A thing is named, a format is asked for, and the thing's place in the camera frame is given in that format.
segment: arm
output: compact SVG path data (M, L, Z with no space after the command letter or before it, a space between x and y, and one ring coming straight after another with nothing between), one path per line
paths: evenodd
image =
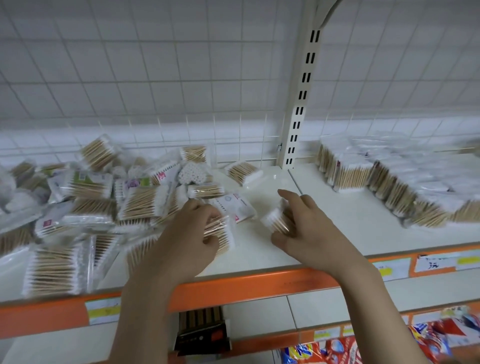
M203 238L207 221L219 215L213 206L189 200L163 231L122 290L109 363L167 363L170 295L215 258L218 238Z
M308 195L278 190L287 199L297 236L272 234L272 243L340 284L365 364L427 364L388 294L378 270Z

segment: person's left hand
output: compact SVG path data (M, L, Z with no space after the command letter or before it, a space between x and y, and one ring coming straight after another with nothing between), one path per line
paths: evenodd
M218 238L209 236L204 241L204 230L208 221L219 216L212 205L190 199L135 268L130 280L160 276L174 286L192 280L215 258Z

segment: person's right hand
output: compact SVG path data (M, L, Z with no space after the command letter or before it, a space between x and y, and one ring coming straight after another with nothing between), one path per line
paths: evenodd
M278 190L278 194L292 209L297 235L287 237L276 231L271 238L275 246L302 264L322 270L335 279L352 265L366 261L310 196L298 196L287 190Z

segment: hand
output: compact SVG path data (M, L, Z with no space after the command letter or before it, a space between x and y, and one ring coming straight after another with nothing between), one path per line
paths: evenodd
M271 239L276 247L302 264L322 270L337 280L352 265L366 261L310 196L298 196L286 190L278 190L278 194L292 209L297 234L287 237L274 232Z
M135 269L132 280L159 274L174 286L192 280L215 258L218 238L209 236L204 240L204 230L210 219L220 215L212 205L190 199Z

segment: forearm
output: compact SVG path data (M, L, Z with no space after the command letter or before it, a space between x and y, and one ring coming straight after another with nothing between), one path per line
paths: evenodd
M167 307L173 287L168 282L129 282L122 293L121 313L112 345L111 364L166 364Z
M365 364L428 361L398 313L378 270L359 259L339 275L355 338Z

